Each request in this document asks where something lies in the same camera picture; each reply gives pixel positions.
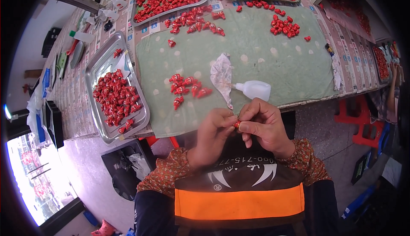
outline person's left hand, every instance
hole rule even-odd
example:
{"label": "person's left hand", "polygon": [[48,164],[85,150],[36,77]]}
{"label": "person's left hand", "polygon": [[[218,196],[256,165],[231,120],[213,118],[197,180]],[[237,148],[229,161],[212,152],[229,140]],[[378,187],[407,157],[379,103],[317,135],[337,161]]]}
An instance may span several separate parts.
{"label": "person's left hand", "polygon": [[238,120],[233,112],[224,108],[212,109],[198,128],[198,143],[187,153],[188,163],[199,168],[215,163],[220,157],[233,124]]}

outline white glue bottle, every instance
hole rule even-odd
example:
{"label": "white glue bottle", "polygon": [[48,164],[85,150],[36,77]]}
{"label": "white glue bottle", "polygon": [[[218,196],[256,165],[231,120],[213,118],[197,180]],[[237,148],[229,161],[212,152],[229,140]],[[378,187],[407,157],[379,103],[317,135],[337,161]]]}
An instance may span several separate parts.
{"label": "white glue bottle", "polygon": [[118,13],[113,12],[112,10],[103,10],[102,13],[112,21],[116,21],[120,17]]}
{"label": "white glue bottle", "polygon": [[95,38],[93,34],[87,34],[79,31],[75,32],[72,30],[70,31],[70,37],[74,37],[75,39],[78,39],[86,43],[91,43]]}
{"label": "white glue bottle", "polygon": [[271,85],[261,81],[246,81],[243,84],[238,83],[234,85],[234,87],[242,91],[243,94],[250,99],[258,97],[264,101],[268,101],[271,95]]}
{"label": "white glue bottle", "polygon": [[111,0],[114,7],[116,7],[119,11],[127,7],[127,1],[124,0]]}

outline pink pillow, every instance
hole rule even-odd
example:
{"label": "pink pillow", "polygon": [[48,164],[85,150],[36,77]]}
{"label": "pink pillow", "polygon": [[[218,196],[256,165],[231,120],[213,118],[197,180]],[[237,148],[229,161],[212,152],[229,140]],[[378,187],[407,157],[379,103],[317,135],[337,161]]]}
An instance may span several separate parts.
{"label": "pink pillow", "polygon": [[101,228],[92,232],[92,236],[111,236],[115,232],[114,226],[107,223],[104,219],[102,220]]}

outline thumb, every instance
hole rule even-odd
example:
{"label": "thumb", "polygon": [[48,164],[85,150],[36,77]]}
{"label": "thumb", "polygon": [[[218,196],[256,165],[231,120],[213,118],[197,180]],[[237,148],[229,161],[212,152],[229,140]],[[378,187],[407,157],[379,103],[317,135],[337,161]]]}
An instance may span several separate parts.
{"label": "thumb", "polygon": [[242,133],[250,133],[255,136],[262,137],[262,135],[265,133],[265,124],[261,124],[258,122],[253,122],[253,121],[242,121],[239,124],[239,131]]}
{"label": "thumb", "polygon": [[225,129],[223,129],[221,132],[219,132],[219,133],[217,134],[217,137],[216,137],[216,139],[215,139],[215,144],[216,144],[217,146],[223,147],[223,145],[224,145],[225,142],[226,142],[226,139],[228,138],[228,136],[230,135],[230,133],[232,133],[234,130],[235,130],[235,127],[234,127],[234,126],[229,126],[229,127],[225,128]]}

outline bottle with green cap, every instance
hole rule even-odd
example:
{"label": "bottle with green cap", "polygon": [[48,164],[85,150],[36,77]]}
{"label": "bottle with green cap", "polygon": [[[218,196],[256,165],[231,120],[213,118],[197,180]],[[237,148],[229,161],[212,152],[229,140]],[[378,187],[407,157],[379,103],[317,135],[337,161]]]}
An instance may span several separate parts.
{"label": "bottle with green cap", "polygon": [[93,34],[87,34],[79,31],[75,32],[71,30],[70,37],[74,37],[75,39],[78,39],[86,43],[91,43],[94,40],[95,36]]}

